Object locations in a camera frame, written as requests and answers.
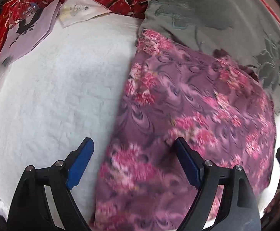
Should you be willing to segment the clear plastic packet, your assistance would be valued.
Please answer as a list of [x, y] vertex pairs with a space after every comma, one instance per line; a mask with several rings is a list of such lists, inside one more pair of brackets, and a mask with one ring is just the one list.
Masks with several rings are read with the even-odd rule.
[[58, 19], [62, 27], [66, 28], [110, 13], [109, 9], [95, 0], [65, 0], [59, 9]]

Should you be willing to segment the white quilted mattress cover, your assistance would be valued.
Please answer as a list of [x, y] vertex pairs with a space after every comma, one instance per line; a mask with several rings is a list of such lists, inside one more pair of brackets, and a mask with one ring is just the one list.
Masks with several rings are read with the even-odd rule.
[[[138, 39], [136, 18], [108, 14], [63, 28], [55, 23], [50, 35], [33, 51], [6, 66], [0, 62], [0, 199], [8, 214], [18, 182], [29, 165], [36, 169], [65, 160], [88, 137], [93, 155], [79, 184], [70, 191], [89, 230], [96, 210], [98, 174], [105, 160]], [[275, 191], [280, 172], [275, 163], [268, 189]], [[223, 186], [205, 224], [212, 226]], [[54, 224], [63, 230], [52, 192], [45, 186]]]

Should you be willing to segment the grey floral pillow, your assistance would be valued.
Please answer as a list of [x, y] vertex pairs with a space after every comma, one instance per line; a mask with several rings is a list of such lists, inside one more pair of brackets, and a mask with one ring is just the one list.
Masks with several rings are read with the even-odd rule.
[[148, 0], [141, 29], [252, 69], [280, 112], [280, 23], [260, 0]]

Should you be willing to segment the purple floral blouse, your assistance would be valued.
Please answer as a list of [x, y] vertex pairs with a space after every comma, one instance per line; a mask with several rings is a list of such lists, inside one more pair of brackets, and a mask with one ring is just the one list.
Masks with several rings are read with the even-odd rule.
[[95, 230], [179, 227], [197, 193], [171, 150], [179, 137], [218, 166], [243, 166], [255, 194], [269, 185], [273, 103], [253, 70], [144, 30], [98, 174]]

